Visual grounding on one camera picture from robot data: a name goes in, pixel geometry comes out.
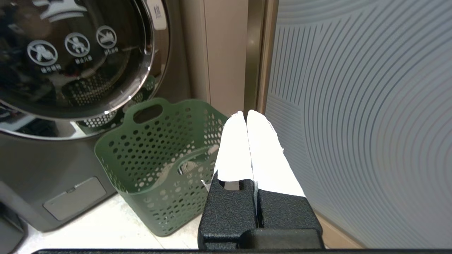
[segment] warning icon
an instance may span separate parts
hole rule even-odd
[[[109,26],[101,26],[97,29],[96,38],[99,45],[109,49],[116,45],[117,37],[113,28]]]
[[[56,48],[44,40],[30,42],[27,46],[27,53],[33,62],[41,66],[51,66],[58,60]]]
[[[64,40],[67,51],[75,57],[84,57],[89,53],[88,39],[81,33],[70,33]]]

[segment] wooden baseboard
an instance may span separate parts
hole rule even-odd
[[[323,228],[323,242],[329,249],[363,249],[364,246],[316,213]]]

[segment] basket handle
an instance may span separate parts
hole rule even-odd
[[[173,174],[173,175],[177,175],[177,176],[184,176],[184,175],[180,175],[179,173],[177,173],[177,170],[187,161],[193,160],[194,158],[203,155],[205,152],[209,151],[210,146],[204,146],[201,148],[197,148],[195,150],[193,150],[191,153],[187,154],[186,156],[177,159],[173,166],[170,169],[170,173],[169,174]]]
[[[171,104],[164,98],[154,98],[154,99],[151,99],[151,100],[148,100],[145,102],[137,103],[137,104],[131,106],[130,108],[128,108],[127,111],[125,112],[124,125],[144,124],[144,123],[148,122],[149,120],[152,120],[152,118],[151,118],[151,119],[148,119],[147,121],[144,121],[143,123],[137,123],[133,119],[133,117],[135,116],[135,114],[137,112],[147,109],[147,108],[151,108],[153,106],[157,106],[157,105],[162,107],[162,112],[158,116],[154,117],[153,119],[159,118],[165,112],[165,108],[171,106]]]

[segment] floor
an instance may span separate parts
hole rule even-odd
[[[28,238],[14,252],[30,254],[39,249],[197,249],[201,216],[167,237],[153,235],[118,194],[48,233],[28,227]]]

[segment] patterned wall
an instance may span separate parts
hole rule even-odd
[[[452,248],[452,1],[280,0],[266,115],[312,206]]]

